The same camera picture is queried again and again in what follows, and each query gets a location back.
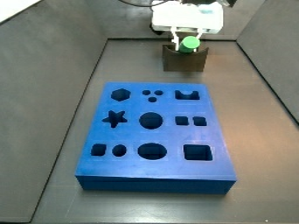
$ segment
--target star-shaped hole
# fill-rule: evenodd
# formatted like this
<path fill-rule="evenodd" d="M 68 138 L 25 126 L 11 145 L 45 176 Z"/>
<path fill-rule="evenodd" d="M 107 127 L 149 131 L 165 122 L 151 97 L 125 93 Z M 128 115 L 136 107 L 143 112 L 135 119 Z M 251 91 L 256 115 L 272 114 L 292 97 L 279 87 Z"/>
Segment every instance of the star-shaped hole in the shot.
<path fill-rule="evenodd" d="M 127 123 L 127 119 L 124 118 L 125 111 L 115 112 L 112 110 L 108 111 L 108 117 L 103 119 L 104 123 L 111 124 L 111 128 L 113 129 L 119 123 Z"/>

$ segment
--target circular hole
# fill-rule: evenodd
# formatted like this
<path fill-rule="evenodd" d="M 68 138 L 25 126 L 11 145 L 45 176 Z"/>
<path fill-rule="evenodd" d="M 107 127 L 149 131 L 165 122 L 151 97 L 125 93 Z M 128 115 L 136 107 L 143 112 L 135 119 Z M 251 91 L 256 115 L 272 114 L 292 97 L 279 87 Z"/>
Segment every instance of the circular hole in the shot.
<path fill-rule="evenodd" d="M 127 147 L 123 144 L 119 144 L 112 152 L 116 157 L 123 157 L 127 154 Z"/>
<path fill-rule="evenodd" d="M 144 90 L 143 91 L 143 95 L 149 95 L 151 94 L 151 91 L 149 90 Z"/>
<path fill-rule="evenodd" d="M 156 113 L 149 112 L 140 116 L 139 122 L 145 129 L 153 130 L 163 125 L 164 119 Z"/>
<path fill-rule="evenodd" d="M 159 143 L 145 143 L 137 148 L 137 154 L 141 158 L 156 160 L 165 156 L 167 150 Z"/>
<path fill-rule="evenodd" d="M 163 91 L 161 90 L 156 90 L 156 91 L 153 91 L 153 93 L 156 94 L 156 95 L 163 95 Z"/>
<path fill-rule="evenodd" d="M 156 102 L 156 98 L 155 98 L 155 97 L 149 97 L 149 98 L 148 98 L 148 101 L 149 101 L 149 102 Z"/>

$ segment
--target small circular hole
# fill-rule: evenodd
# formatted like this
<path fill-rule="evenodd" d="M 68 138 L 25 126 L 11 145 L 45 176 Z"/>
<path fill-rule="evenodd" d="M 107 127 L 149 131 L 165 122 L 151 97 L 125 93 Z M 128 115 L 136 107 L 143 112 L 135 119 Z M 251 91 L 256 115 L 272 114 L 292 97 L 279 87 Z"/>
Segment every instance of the small circular hole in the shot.
<path fill-rule="evenodd" d="M 151 91 L 149 90 L 144 90 L 143 91 L 143 95 L 149 95 L 151 94 Z"/>
<path fill-rule="evenodd" d="M 127 147 L 123 144 L 119 144 L 113 148 L 112 153 L 116 157 L 123 157 L 127 154 Z"/>
<path fill-rule="evenodd" d="M 156 102 L 156 98 L 155 98 L 155 97 L 149 97 L 149 98 L 148 98 L 148 101 L 149 101 L 149 102 Z"/>
<path fill-rule="evenodd" d="M 163 91 L 161 90 L 156 90 L 156 91 L 153 91 L 153 93 L 156 94 L 156 95 L 163 95 Z"/>
<path fill-rule="evenodd" d="M 164 119 L 156 113 L 149 112 L 140 116 L 139 122 L 145 129 L 155 130 L 163 125 Z"/>

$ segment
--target wall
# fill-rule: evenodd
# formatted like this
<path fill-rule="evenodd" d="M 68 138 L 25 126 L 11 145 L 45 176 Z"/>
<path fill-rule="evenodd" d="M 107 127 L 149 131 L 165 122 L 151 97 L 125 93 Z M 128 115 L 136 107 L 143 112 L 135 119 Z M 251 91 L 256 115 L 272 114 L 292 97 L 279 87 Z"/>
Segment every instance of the wall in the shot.
<path fill-rule="evenodd" d="M 224 7 L 224 27 L 218 35 L 203 35 L 203 39 L 235 40 L 266 0 L 238 0 L 234 8 Z M 112 39 L 167 38 L 156 36 L 148 28 L 152 12 L 148 8 L 137 8 L 117 0 L 91 0 L 89 8 L 95 11 L 97 21 L 103 21 L 103 29 Z"/>
<path fill-rule="evenodd" d="M 0 26 L 0 222 L 32 218 L 107 43 L 87 1 L 41 1 Z"/>
<path fill-rule="evenodd" d="M 238 43 L 299 122 L 299 2 L 267 0 Z"/>

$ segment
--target hexagon hole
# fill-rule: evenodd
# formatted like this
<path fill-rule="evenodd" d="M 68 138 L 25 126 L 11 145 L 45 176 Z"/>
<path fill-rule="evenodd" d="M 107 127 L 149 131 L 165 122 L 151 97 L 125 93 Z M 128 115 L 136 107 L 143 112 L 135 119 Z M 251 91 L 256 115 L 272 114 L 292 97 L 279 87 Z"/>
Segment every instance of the hexagon hole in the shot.
<path fill-rule="evenodd" d="M 123 88 L 115 90 L 111 94 L 111 98 L 119 102 L 127 100 L 129 98 L 131 92 Z"/>

